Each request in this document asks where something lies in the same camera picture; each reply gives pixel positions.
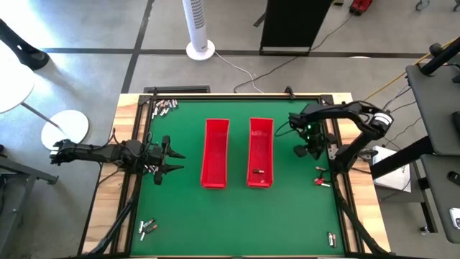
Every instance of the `floor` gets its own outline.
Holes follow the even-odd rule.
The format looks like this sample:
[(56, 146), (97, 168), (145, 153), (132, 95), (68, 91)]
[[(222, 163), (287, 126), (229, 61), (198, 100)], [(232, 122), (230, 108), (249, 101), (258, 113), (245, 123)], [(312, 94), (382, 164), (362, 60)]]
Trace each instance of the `floor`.
[[(262, 26), (252, 24), (265, 10), (267, 0), (205, 0), (208, 38), (217, 50), (258, 50)], [(414, 11), (416, 0), (374, 1), (361, 17), (353, 17), (316, 51), (368, 53), (426, 53), (434, 42), (458, 37), (460, 13), (453, 0), (432, 1)], [(332, 6), (318, 33), (319, 42), (348, 16), (343, 7)], [(143, 33), (144, 13), (149, 19)], [(143, 50), (183, 50), (188, 31), (180, 0), (17, 0), (0, 2), (0, 17), (26, 41), (49, 50), (52, 61), (35, 72), (36, 84), (27, 103), (47, 116), (64, 110), (82, 111), (90, 121), (84, 143), (102, 144), (111, 131), (118, 95), (141, 93), (148, 86), (209, 85), (212, 92), (230, 92), (248, 80), (245, 73), (217, 57), (202, 63), (184, 55), (137, 55)], [(13, 58), (0, 42), (2, 58)], [(228, 61), (254, 76), (266, 73), (289, 57), (227, 55)], [(292, 86), (299, 92), (352, 92), (363, 99), (401, 73), (413, 59), (403, 58), (298, 58), (256, 82), (265, 92), (281, 92)], [(406, 82), (373, 97), (383, 105)], [(253, 92), (251, 86), (241, 92)], [(409, 92), (392, 108), (409, 103)], [(419, 116), (416, 106), (394, 113), (388, 133), (393, 138)], [(55, 186), (38, 183), (19, 230), (11, 258), (57, 258), (77, 253), (86, 222), (98, 165), (75, 161), (50, 165), (40, 141), (44, 122), (23, 107), (0, 114), (0, 143), (11, 159), (58, 175)], [(10, 137), (15, 132), (18, 137)], [(426, 134), (422, 122), (398, 137), (401, 147)], [(382, 203), (381, 209), (392, 251), (398, 255), (457, 258), (459, 245), (448, 243), (442, 230), (422, 236), (424, 225), (418, 204)]]

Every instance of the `green table surface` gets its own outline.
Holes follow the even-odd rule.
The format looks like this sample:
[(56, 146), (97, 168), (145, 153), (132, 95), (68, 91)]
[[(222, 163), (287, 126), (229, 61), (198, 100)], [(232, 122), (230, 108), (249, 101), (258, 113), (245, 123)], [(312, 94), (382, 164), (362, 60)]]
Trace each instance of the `green table surface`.
[[(154, 141), (170, 135), (173, 150), (187, 158), (167, 159), (185, 169), (164, 176), (161, 186), (152, 174), (142, 179), (132, 255), (343, 255), (333, 189), (313, 182), (315, 167), (328, 167), (326, 153), (318, 160), (298, 158), (293, 147), (303, 141), (296, 133), (275, 137), (272, 187), (246, 183), (249, 118), (273, 118), (276, 130), (288, 112), (300, 112), (309, 102), (179, 101), (178, 109), (155, 117)], [(226, 189), (201, 187), (208, 118), (230, 119)], [(140, 241), (139, 222), (152, 217), (158, 228)], [(328, 232), (336, 234), (337, 248), (328, 245)]]

